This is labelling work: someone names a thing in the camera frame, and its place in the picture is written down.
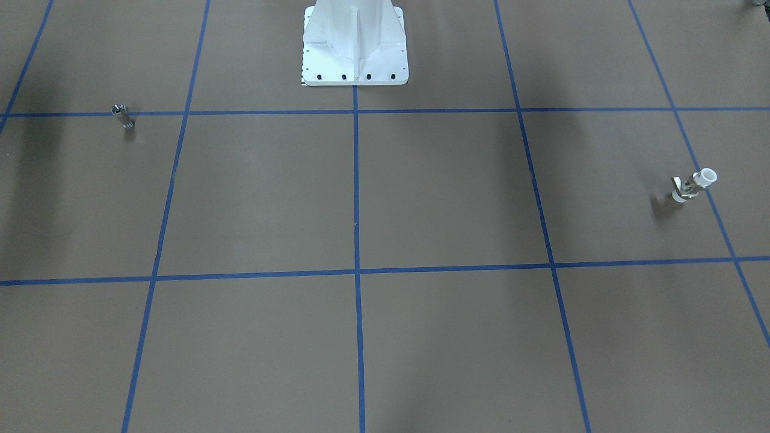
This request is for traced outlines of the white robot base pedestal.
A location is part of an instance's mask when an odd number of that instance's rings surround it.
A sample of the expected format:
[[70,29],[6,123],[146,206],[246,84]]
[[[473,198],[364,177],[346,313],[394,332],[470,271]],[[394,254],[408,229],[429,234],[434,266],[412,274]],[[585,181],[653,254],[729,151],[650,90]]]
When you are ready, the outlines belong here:
[[303,13],[305,86],[409,81],[404,11],[391,1],[316,1]]

